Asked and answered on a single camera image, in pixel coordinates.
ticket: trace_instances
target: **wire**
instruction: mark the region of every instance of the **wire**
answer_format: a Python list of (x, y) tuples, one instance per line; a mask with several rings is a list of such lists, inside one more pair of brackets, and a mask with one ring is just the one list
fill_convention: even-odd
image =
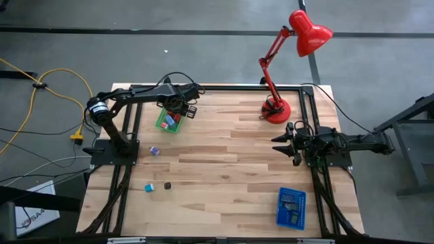
[(182, 72), (179, 72), (179, 71), (174, 71), (174, 72), (170, 72), (170, 73), (168, 73), (168, 74), (166, 74), (166, 75), (164, 75), (154, 86), (152, 86), (152, 87), (150, 87), (150, 88), (148, 88), (148, 89), (145, 89), (145, 90), (142, 90), (142, 91), (138, 91), (137, 93), (142, 93), (142, 92), (148, 92), (148, 91), (151, 91), (152, 89), (154, 89), (154, 88), (156, 88), (156, 87), (158, 87), (158, 85), (166, 78), (166, 77), (169, 77), (170, 75), (175, 75), (175, 74), (179, 74), (179, 75), (184, 75), (185, 77), (187, 77), (187, 79), (189, 79), (190, 81), (191, 81), (191, 83), (193, 83), (195, 86), (199, 86), (200, 88), (201, 88), (201, 90), (203, 91), (202, 93), (200, 93), (199, 92), (199, 94), (201, 94), (201, 95), (204, 95), (205, 94), (205, 89), (203, 88), (203, 86), (201, 86), (200, 84), (198, 84), (198, 83), (196, 83), (191, 77), (189, 77), (188, 75), (186, 75), (186, 74), (184, 74), (184, 73), (182, 73)]
[(6, 141), (4, 141), (4, 140), (2, 140), (2, 139), (0, 139), (0, 142), (4, 142), (4, 143), (6, 143), (6, 144), (8, 144), (8, 145), (15, 146), (16, 148), (19, 148), (19, 149), (21, 149), (21, 150), (23, 150), (23, 151), (25, 151), (25, 152), (28, 152), (28, 153), (30, 153), (30, 154), (35, 155), (36, 157), (40, 157), (41, 159), (45, 159), (46, 161), (52, 162), (51, 160), (47, 159), (46, 157), (41, 156), (41, 155), (39, 155), (39, 154), (37, 154), (37, 153), (35, 153), (35, 152), (29, 151), (29, 150), (27, 150), (27, 149), (25, 149), (25, 148), (22, 148), (21, 146), (17, 146), (17, 145), (15, 145), (15, 144), (10, 143), (10, 142), (6, 142)]
[(58, 132), (58, 133), (42, 133), (42, 132), (33, 132), (33, 131), (17, 131), (17, 130), (5, 129), (5, 128), (1, 128), (1, 127), (0, 127), (0, 130), (9, 131), (9, 132), (24, 133), (24, 134), (35, 134), (35, 135), (42, 135), (42, 136), (55, 136), (55, 135), (65, 134), (66, 132), (71, 131), (71, 130), (79, 127), (81, 124), (82, 123), (80, 123), (78, 125), (74, 125), (73, 127), (67, 129), (66, 131), (62, 131), (62, 132)]
[(30, 216), (28, 215), (26, 209), (25, 209), (24, 207), (22, 207), (22, 210), (25, 212), (25, 214), (26, 214), (27, 217), (28, 217), (28, 224), (25, 225), (25, 226), (16, 227), (16, 228), (27, 228), (27, 227), (29, 227), (29, 226), (32, 224), (32, 219), (31, 219)]
[(353, 141), (356, 141), (356, 140), (363, 140), (363, 139), (365, 139), (365, 137), (369, 136), (370, 134), (371, 133), (368, 133), (368, 134), (365, 134), (364, 136), (362, 136), (360, 138), (354, 138), (354, 139), (351, 139), (351, 140), (347, 140), (347, 143), (353, 142)]
[(22, 175), (22, 176), (13, 176), (13, 177), (9, 177), (9, 178), (7, 178), (7, 179), (0, 180), (0, 182), (4, 182), (4, 181), (6, 181), (6, 180), (11, 180), (11, 179), (16, 178), (15, 180), (12, 180), (11, 182), (9, 182), (9, 183), (7, 183), (7, 184), (5, 185), (5, 186), (9, 186), (9, 185), (13, 184), (14, 182), (18, 181), (19, 179), (21, 179), (21, 178), (23, 178), (23, 177), (27, 177), (27, 176), (29, 176), (31, 173), (33, 173), (33, 172), (35, 172), (35, 171), (37, 171), (37, 170), (39, 170), (39, 169), (41, 169), (41, 168), (43, 168), (43, 167), (45, 167), (45, 166), (47, 166), (47, 165), (50, 165), (50, 164), (52, 164), (52, 163), (61, 162), (61, 161), (69, 160), (69, 159), (90, 159), (90, 158), (92, 158), (92, 156), (77, 156), (77, 157), (66, 157), (66, 158), (63, 158), (63, 159), (56, 159), (56, 160), (54, 160), (54, 161), (51, 161), (51, 162), (45, 163), (45, 164), (43, 164), (43, 165), (37, 167), (36, 169), (33, 169), (33, 170), (31, 170), (31, 171), (25, 173), (25, 174)]
[[(36, 79), (33, 78), (32, 76), (28, 75), (28, 74), (25, 73), (24, 71), (20, 70), (19, 68), (15, 67), (14, 65), (10, 64), (10, 63), (7, 62), (6, 60), (0, 58), (0, 61), (3, 62), (3, 63), (5, 63), (5, 64), (7, 64), (9, 67), (11, 67), (11, 68), (17, 70), (18, 72), (22, 73), (23, 75), (27, 76), (28, 78), (32, 79), (34, 82), (36, 82), (36, 83), (38, 83), (38, 84), (42, 84), (42, 79), (43, 79), (46, 75), (48, 75), (48, 74), (50, 74), (50, 73), (53, 73), (53, 72), (56, 72), (56, 71), (66, 71), (66, 72), (72, 73), (72, 74), (76, 75), (77, 77), (79, 77), (79, 78), (80, 78), (80, 79), (85, 83), (87, 89), (89, 90), (90, 97), (93, 97), (93, 96), (94, 96), (93, 93), (92, 93), (92, 90), (90, 89), (89, 83), (87, 83), (87, 81), (86, 81), (82, 76), (80, 76), (79, 74), (77, 74), (75, 71), (69, 70), (69, 69), (67, 69), (67, 68), (56, 68), (56, 69), (54, 69), (54, 70), (49, 70), (49, 71), (43, 73), (43, 74), (40, 76), (40, 78), (36, 80)], [(50, 88), (48, 88), (48, 87), (46, 87), (45, 89), (46, 89), (47, 91), (51, 92), (51, 93), (52, 93), (53, 95), (55, 95), (55, 96), (58, 96), (58, 97), (60, 97), (60, 98), (65, 98), (65, 99), (68, 99), (68, 100), (70, 100), (70, 101), (75, 102), (77, 105), (79, 105), (79, 106), (81, 107), (81, 110), (84, 111), (84, 107), (83, 107), (83, 105), (81, 105), (81, 103), (78, 102), (76, 99), (74, 99), (74, 98), (70, 98), (70, 97), (68, 97), (68, 96), (63, 96), (63, 95), (57, 94), (55, 91), (53, 91), (52, 89), (50, 89)], [(30, 106), (29, 106), (29, 108), (28, 108), (28, 112), (27, 112), (26, 119), (22, 122), (21, 126), (18, 128), (18, 131), (21, 131), (22, 128), (26, 125), (26, 123), (27, 123), (27, 121), (28, 121), (28, 118), (30, 117), (30, 115), (31, 115), (31, 113), (32, 113), (33, 102), (34, 102), (34, 100), (35, 100), (35, 93), (36, 93), (36, 90), (37, 90), (37, 88), (33, 88), (33, 92), (32, 92), (32, 95), (31, 95)], [(82, 130), (82, 128), (83, 128), (83, 125), (80, 125), (80, 127), (79, 127), (79, 129), (77, 130), (76, 134), (81, 135), (81, 130)], [(9, 142), (13, 142), (13, 141), (15, 140), (15, 138), (16, 138), (16, 136), (17, 136), (18, 134), (19, 134), (19, 132), (16, 132), (16, 133), (12, 136), (12, 138), (9, 140)], [(3, 149), (0, 150), (0, 155), (1, 155), (2, 153), (5, 152), (6, 148), (8, 148), (8, 146), (9, 146), (9, 144), (6, 144), (6, 146), (4, 146)]]
[(56, 165), (57, 167), (61, 167), (61, 168), (67, 168), (70, 167), (71, 165), (73, 165), (75, 163), (75, 160), (77, 159), (77, 153), (75, 152), (75, 143), (73, 142), (73, 152), (74, 152), (74, 160), (72, 162), (70, 162), (68, 165), (66, 166), (61, 166), (61, 165)]
[(360, 128), (362, 128), (362, 129), (364, 129), (364, 130), (366, 130), (367, 132), (369, 132), (369, 133), (373, 133), (372, 131), (370, 131), (370, 130), (368, 130), (368, 129), (366, 129), (365, 127), (363, 127), (363, 126), (361, 126), (360, 124), (358, 124), (356, 121), (354, 121), (354, 120), (352, 120), (350, 117), (348, 117), (348, 115), (346, 115), (345, 113), (344, 113), (344, 111), (342, 111), (342, 109), (339, 107), (339, 105), (333, 100), (333, 98), (332, 97), (330, 97), (328, 94), (327, 94), (327, 92), (326, 91), (324, 91), (319, 85), (317, 85), (317, 84), (314, 84), (314, 83), (302, 83), (301, 85), (314, 85), (315, 87), (317, 87), (317, 88), (319, 88), (333, 103), (334, 103), (334, 105), (336, 105), (336, 107), (339, 109), (339, 111), (349, 120), (349, 121), (351, 121), (351, 122), (353, 122), (355, 125), (357, 125), (358, 127), (360, 127)]
[(89, 130), (90, 132), (93, 132), (93, 133), (95, 134), (95, 137), (94, 137), (94, 139), (92, 140), (92, 147), (94, 147), (94, 146), (95, 146), (96, 139), (98, 139), (98, 136), (100, 136), (100, 134), (99, 134), (98, 132), (96, 132), (94, 126), (90, 125), (90, 124), (87, 122), (87, 119), (86, 119), (86, 118), (87, 118), (87, 117), (85, 117), (84, 122), (85, 122), (86, 125), (88, 125), (88, 126), (90, 127), (90, 129), (89, 129), (87, 126), (85, 126), (84, 128), (86, 128), (87, 130)]
[[(299, 128), (296, 127), (296, 125), (297, 125), (298, 123), (303, 123), (304, 125), (307, 125), (307, 127), (310, 129), (310, 132), (311, 132), (311, 134), (312, 134), (313, 136), (305, 135), (305, 134), (303, 134), (303, 133), (300, 133), (300, 132), (298, 131)], [(294, 129), (296, 130), (297, 134), (300, 134), (301, 136), (304, 136), (304, 137), (307, 137), (307, 138), (314, 138), (314, 137), (317, 137), (317, 136), (320, 136), (320, 135), (324, 135), (324, 134), (317, 134), (317, 135), (314, 135), (315, 133), (313, 132), (313, 128), (312, 128), (312, 126), (309, 125), (309, 123), (306, 123), (306, 122), (304, 122), (304, 121), (296, 121), (296, 122), (294, 123)]]
[[(268, 101), (269, 97), (271, 97), (271, 96), (272, 95), (268, 95), (265, 100)], [(259, 119), (267, 119), (270, 116), (273, 116), (273, 115), (278, 114), (278, 113), (283, 113), (284, 111), (285, 111), (285, 106), (281, 106), (278, 109), (262, 107), (261, 112), (268, 112), (268, 113), (266, 116), (260, 115)]]
[(71, 174), (73, 174), (73, 175), (68, 176), (68, 177), (66, 177), (66, 178), (63, 179), (63, 180), (59, 180), (59, 181), (57, 181), (57, 182), (53, 182), (53, 183), (48, 184), (48, 185), (46, 185), (46, 186), (44, 186), (44, 187), (41, 187), (41, 188), (39, 188), (39, 189), (37, 189), (37, 190), (34, 190), (33, 192), (29, 192), (29, 193), (27, 193), (27, 194), (25, 194), (25, 195), (22, 195), (22, 196), (16, 197), (16, 198), (14, 198), (14, 199), (7, 200), (6, 202), (8, 202), (8, 201), (16, 201), (16, 200), (21, 199), (21, 198), (23, 198), (23, 197), (27, 197), (27, 196), (29, 196), (29, 195), (35, 193), (35, 192), (38, 192), (38, 191), (44, 189), (45, 187), (48, 187), (48, 186), (51, 186), (51, 185), (56, 185), (56, 184), (62, 183), (62, 182), (64, 182), (64, 181), (66, 181), (66, 180), (68, 180), (68, 179), (70, 179), (70, 178), (76, 176), (77, 174), (80, 174), (80, 173), (82, 173), (82, 172), (88, 170), (88, 169), (89, 169), (89, 168), (87, 168), (87, 169), (82, 169), (82, 170), (80, 170), (80, 171), (76, 171), (76, 172), (71, 172)]
[(341, 167), (343, 170), (345, 170), (347, 173), (348, 173), (348, 175), (351, 177), (351, 179), (353, 180), (353, 185), (354, 185), (354, 191), (355, 191), (355, 194), (357, 195), (357, 187), (356, 187), (356, 185), (355, 185), (355, 179), (354, 179), (354, 176), (353, 176), (353, 174), (349, 171), (349, 170), (347, 170), (345, 167)]
[(0, 180), (0, 183), (5, 182), (5, 181), (7, 181), (7, 180), (14, 179), (14, 178), (35, 177), (35, 176), (57, 178), (57, 177), (60, 177), (60, 176), (67, 176), (67, 175), (69, 175), (69, 174), (75, 174), (75, 173), (76, 173), (76, 172), (69, 172), (69, 173), (56, 174), (56, 175), (33, 174), (33, 175), (27, 175), (27, 176), (13, 176), (13, 177), (6, 178), (6, 179), (4, 179), (4, 180)]
[(25, 151), (25, 152), (28, 152), (28, 153), (30, 153), (30, 154), (35, 155), (36, 157), (40, 157), (41, 159), (45, 159), (46, 161), (49, 161), (50, 163), (54, 164), (54, 165), (57, 166), (57, 167), (65, 168), (64, 166), (58, 165), (58, 164), (56, 164), (56, 163), (53, 163), (53, 161), (47, 159), (46, 157), (41, 156), (41, 155), (39, 155), (39, 154), (37, 154), (37, 153), (35, 153), (35, 152), (32, 152), (32, 151), (30, 151), (30, 150), (27, 150), (27, 149), (25, 149), (25, 148), (23, 148), (23, 147), (21, 147), (21, 146), (18, 146), (18, 145), (12, 144), (11, 142), (6, 142), (6, 141), (4, 141), (4, 140), (2, 140), (2, 139), (0, 139), (0, 142), (4, 142), (4, 143), (6, 143), (6, 144), (8, 144), (8, 145), (15, 146), (16, 148), (19, 148), (19, 149), (21, 149), (21, 150), (23, 150), (23, 151)]

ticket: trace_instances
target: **lamp arm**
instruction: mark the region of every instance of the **lamp arm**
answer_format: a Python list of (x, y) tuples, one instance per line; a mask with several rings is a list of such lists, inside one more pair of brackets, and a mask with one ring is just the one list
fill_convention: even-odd
[(271, 81), (270, 74), (269, 74), (267, 68), (269, 67), (269, 65), (270, 65), (271, 61), (273, 60), (273, 58), (279, 52), (280, 47), (283, 45), (283, 43), (285, 42), (285, 40), (290, 35), (294, 35), (294, 31), (290, 30), (286, 26), (283, 26), (280, 29), (279, 34), (278, 34), (276, 40), (274, 40), (274, 43), (270, 47), (270, 50), (268, 51), (268, 53), (266, 54), (266, 56), (264, 58), (260, 58), (259, 59), (259, 64), (260, 64), (260, 66), (262, 68), (262, 71), (264, 73), (265, 80), (267, 81), (269, 89), (271, 90), (271, 94), (273, 95), (273, 98), (274, 98), (274, 105), (273, 106), (275, 108), (277, 108), (279, 106), (281, 98), (280, 98), (279, 93), (275, 89), (274, 83)]

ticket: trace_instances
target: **blue plastic basket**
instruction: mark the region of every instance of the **blue plastic basket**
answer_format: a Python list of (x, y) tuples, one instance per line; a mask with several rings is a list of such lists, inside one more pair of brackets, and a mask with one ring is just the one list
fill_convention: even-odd
[[(284, 207), (282, 199), (293, 199), (297, 204), (297, 210), (288, 210)], [(295, 223), (292, 222), (293, 214), (298, 216)], [(306, 218), (306, 193), (299, 190), (292, 190), (281, 187), (277, 200), (276, 224), (278, 226), (304, 230), (304, 219)]]

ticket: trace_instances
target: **gray floor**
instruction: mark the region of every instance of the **gray floor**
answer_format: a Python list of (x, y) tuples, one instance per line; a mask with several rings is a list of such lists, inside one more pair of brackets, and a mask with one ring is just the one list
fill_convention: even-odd
[[(338, 1), (306, 0), (315, 23), (336, 32), (432, 33), (434, 3), (429, 0)], [(169, 30), (277, 31), (288, 24), (297, 1), (287, 0), (163, 0), (144, 1), (11, 1), (0, 24), (82, 28), (147, 28)], [(108, 91), (114, 82), (155, 82), (179, 70), (200, 83), (257, 83), (258, 58), (274, 37), (171, 35), (50, 35), (0, 33), (0, 58), (24, 70), (42, 72), (70, 68), (84, 76), (94, 92)], [(433, 39), (337, 39), (316, 55), (322, 84), (354, 120), (373, 128), (434, 91)], [(300, 59), (295, 39), (289, 39), (270, 67), (276, 83), (311, 82), (307, 58)], [(0, 64), (0, 69), (9, 69)], [(183, 82), (182, 77), (173, 81)], [(46, 79), (50, 87), (86, 103), (80, 80), (67, 73)], [(28, 81), (0, 80), (0, 126), (18, 128), (31, 94)], [(37, 94), (25, 130), (62, 131), (80, 122), (80, 110), (46, 91)], [(342, 130), (362, 131), (340, 115)], [(0, 139), (12, 134), (0, 132)], [(51, 160), (73, 155), (73, 145), (61, 136), (21, 134), (17, 145)], [(85, 144), (93, 135), (86, 132)], [(398, 150), (390, 156), (353, 153), (354, 176), (366, 233), (373, 237), (434, 242), (434, 196), (398, 200), (396, 190), (411, 186), (409, 165)], [(24, 174), (45, 163), (9, 147), (0, 156), (0, 179)], [(77, 160), (70, 169), (47, 166), (40, 174), (59, 174), (88, 166)], [(46, 178), (23, 179), (12, 185), (29, 188)]]

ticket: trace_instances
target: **yellow cable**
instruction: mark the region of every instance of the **yellow cable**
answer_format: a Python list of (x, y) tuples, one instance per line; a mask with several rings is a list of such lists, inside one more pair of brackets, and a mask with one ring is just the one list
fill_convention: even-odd
[[(49, 71), (43, 73), (43, 74), (40, 76), (40, 78), (39, 78), (38, 80), (36, 80), (35, 78), (31, 77), (30, 75), (28, 75), (28, 74), (25, 73), (24, 71), (20, 70), (19, 68), (15, 67), (14, 65), (10, 64), (10, 63), (7, 62), (6, 60), (0, 58), (0, 61), (4, 62), (4, 63), (7, 64), (8, 66), (10, 66), (10, 67), (16, 69), (17, 71), (19, 71), (19, 72), (22, 73), (23, 75), (26, 75), (27, 77), (29, 77), (30, 79), (32, 79), (33, 81), (35, 81), (36, 83), (39, 83), (39, 84), (42, 83), (41, 81), (42, 81), (42, 78), (44, 78), (44, 76), (46, 76), (46, 75), (48, 75), (48, 74), (50, 74), (50, 73), (52, 73), (52, 72), (55, 72), (55, 71), (66, 71), (66, 72), (70, 72), (70, 73), (76, 75), (77, 77), (79, 77), (79, 78), (80, 78), (80, 79), (81, 79), (81, 80), (86, 84), (87, 90), (89, 90), (89, 93), (90, 93), (90, 97), (93, 97), (93, 96), (94, 96), (93, 93), (92, 93), (92, 90), (90, 89), (89, 83), (87, 83), (87, 81), (86, 81), (82, 76), (80, 76), (80, 75), (77, 74), (76, 72), (74, 72), (74, 71), (72, 71), (72, 70), (69, 70), (69, 69), (67, 69), (67, 68), (55, 68), (55, 69), (53, 69), (53, 70), (49, 70)], [(53, 90), (50, 89), (50, 88), (45, 88), (45, 89), (48, 90), (49, 92), (51, 92), (51, 93), (52, 93), (53, 95), (55, 95), (55, 96), (58, 96), (58, 97), (60, 97), (60, 98), (68, 99), (68, 100), (70, 100), (70, 101), (75, 102), (77, 105), (79, 105), (80, 108), (81, 108), (82, 118), (84, 119), (84, 107), (83, 107), (83, 105), (82, 105), (79, 101), (77, 101), (77, 100), (74, 99), (74, 98), (70, 98), (70, 97), (68, 97), (68, 96), (60, 95), (60, 94), (56, 93), (55, 91), (53, 91)], [(33, 93), (32, 93), (32, 96), (31, 96), (31, 103), (30, 103), (30, 107), (29, 107), (29, 109), (28, 109), (27, 117), (26, 117), (26, 119), (24, 120), (24, 122), (21, 124), (20, 128), (18, 129), (18, 132), (16, 132), (16, 133), (14, 134), (14, 136), (12, 136), (11, 140), (9, 141), (9, 143), (11, 143), (11, 142), (13, 142), (13, 141), (15, 140), (15, 137), (20, 133), (21, 129), (26, 125), (26, 123), (27, 123), (27, 121), (28, 121), (28, 118), (30, 117), (30, 115), (31, 115), (31, 113), (32, 113), (33, 102), (34, 102), (34, 99), (35, 99), (35, 93), (36, 93), (36, 88), (33, 89)], [(71, 139), (73, 138), (73, 136), (81, 136), (81, 138), (82, 138), (82, 135), (81, 135), (81, 130), (82, 130), (82, 129), (83, 129), (83, 124), (80, 125), (79, 129), (75, 132), (75, 135), (72, 135), (72, 136), (71, 136)], [(9, 144), (6, 144), (6, 146), (3, 147), (3, 149), (0, 150), (0, 155), (1, 155), (5, 150), (6, 150), (6, 148), (7, 148), (8, 146), (9, 146)]]
[[(33, 109), (33, 100), (35, 99), (35, 94), (36, 94), (36, 88), (33, 88), (33, 92), (32, 92), (32, 96), (30, 98), (30, 107), (28, 108), (28, 112), (27, 112), (27, 117), (24, 120), (24, 122), (22, 122), (20, 129), (18, 129), (18, 131), (21, 131), (21, 129), (26, 125), (28, 118), (30, 117), (30, 114), (32, 113), (32, 109)], [(14, 134), (14, 136), (12, 136), (11, 140), (9, 141), (9, 143), (13, 142), (15, 140), (15, 137), (18, 136), (19, 132), (16, 132)], [(3, 147), (3, 149), (0, 150), (0, 155), (6, 150), (6, 148), (8, 148), (9, 143), (6, 144), (5, 147)]]

